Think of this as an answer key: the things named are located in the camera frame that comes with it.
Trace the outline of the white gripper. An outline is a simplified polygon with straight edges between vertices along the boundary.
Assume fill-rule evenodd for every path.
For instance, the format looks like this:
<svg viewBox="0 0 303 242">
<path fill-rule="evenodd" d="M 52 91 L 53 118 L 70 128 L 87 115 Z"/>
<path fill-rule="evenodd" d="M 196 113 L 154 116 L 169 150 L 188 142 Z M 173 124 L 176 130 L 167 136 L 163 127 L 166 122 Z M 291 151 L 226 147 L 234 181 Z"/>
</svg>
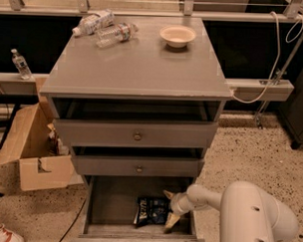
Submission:
<svg viewBox="0 0 303 242">
<path fill-rule="evenodd" d="M 167 221 L 164 223 L 163 232 L 170 233 L 171 228 L 180 219 L 179 216 L 188 213 L 194 209 L 194 205 L 188 200 L 186 193 L 173 193 L 164 190 L 164 196 L 170 199 L 170 208 L 172 212 L 168 214 Z"/>
</svg>

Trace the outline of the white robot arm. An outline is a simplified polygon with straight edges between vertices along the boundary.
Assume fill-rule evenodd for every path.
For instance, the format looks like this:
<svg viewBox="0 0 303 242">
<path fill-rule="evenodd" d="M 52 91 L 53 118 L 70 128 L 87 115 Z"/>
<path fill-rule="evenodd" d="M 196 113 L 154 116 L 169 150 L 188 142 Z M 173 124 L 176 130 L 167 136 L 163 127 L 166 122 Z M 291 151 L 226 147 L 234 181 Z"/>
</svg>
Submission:
<svg viewBox="0 0 303 242">
<path fill-rule="evenodd" d="M 299 230 L 299 221 L 290 207 L 250 182 L 234 181 L 221 193 L 195 183 L 183 193 L 163 194 L 170 206 L 165 230 L 182 215 L 204 208 L 220 213 L 220 242 L 287 242 Z"/>
</svg>

